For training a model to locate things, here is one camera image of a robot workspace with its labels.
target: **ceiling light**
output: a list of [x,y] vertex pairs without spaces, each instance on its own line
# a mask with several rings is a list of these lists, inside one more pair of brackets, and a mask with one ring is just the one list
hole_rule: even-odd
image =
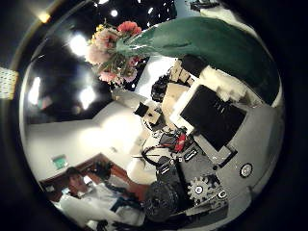
[[42,12],[38,15],[38,18],[42,23],[47,23],[50,19],[50,14],[46,12]]
[[37,105],[39,101],[39,85],[40,85],[40,78],[36,77],[33,81],[33,85],[29,90],[28,100],[33,105]]
[[153,8],[150,8],[147,13],[151,14],[152,12],[153,12]]
[[86,55],[88,44],[85,37],[76,35],[70,40],[69,47],[77,56],[84,56]]
[[86,110],[95,99],[95,92],[93,88],[88,86],[86,89],[83,89],[80,92],[79,99],[83,104],[84,110]]
[[99,0],[98,4],[105,4],[107,2],[109,2],[109,0]]
[[113,17],[116,17],[117,16],[117,10],[112,10],[110,12],[110,14],[113,16]]

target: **screw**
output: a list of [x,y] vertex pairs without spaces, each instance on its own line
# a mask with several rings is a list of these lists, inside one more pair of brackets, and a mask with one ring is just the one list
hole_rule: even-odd
[[243,178],[248,177],[252,172],[252,165],[251,164],[245,164],[242,168],[241,168],[241,176]]
[[197,193],[197,194],[201,194],[202,192],[203,192],[203,188],[201,187],[201,186],[197,186],[197,187],[195,187],[195,193]]
[[225,191],[221,191],[219,194],[218,194],[218,197],[219,198],[224,198],[225,196],[227,196],[227,193]]

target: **black panel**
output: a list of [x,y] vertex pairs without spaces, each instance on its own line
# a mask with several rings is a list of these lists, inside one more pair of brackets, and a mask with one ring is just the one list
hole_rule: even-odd
[[204,86],[197,88],[181,114],[216,150],[231,141],[244,116],[243,111],[223,102],[214,91]]

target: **white wall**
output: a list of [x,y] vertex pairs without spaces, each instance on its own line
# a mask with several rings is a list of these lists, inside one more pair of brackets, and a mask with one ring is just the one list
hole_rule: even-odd
[[62,154],[76,166],[101,152],[126,168],[141,149],[142,132],[140,118],[112,102],[94,119],[30,125],[26,157],[37,180],[65,171],[56,170],[51,161]]
[[131,161],[131,156],[139,155],[142,145],[148,136],[141,118],[129,109],[117,102],[112,102],[104,110],[98,113],[93,121],[103,130],[106,154],[119,155],[117,164],[125,167]]

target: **flower bouquet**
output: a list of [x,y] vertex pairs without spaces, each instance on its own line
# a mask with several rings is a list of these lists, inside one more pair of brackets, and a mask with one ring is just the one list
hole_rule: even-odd
[[116,52],[116,42],[128,39],[141,33],[136,22],[125,21],[118,27],[104,24],[96,27],[96,33],[89,41],[86,61],[93,65],[93,70],[101,81],[122,86],[124,82],[132,82],[137,76],[139,56],[123,56]]

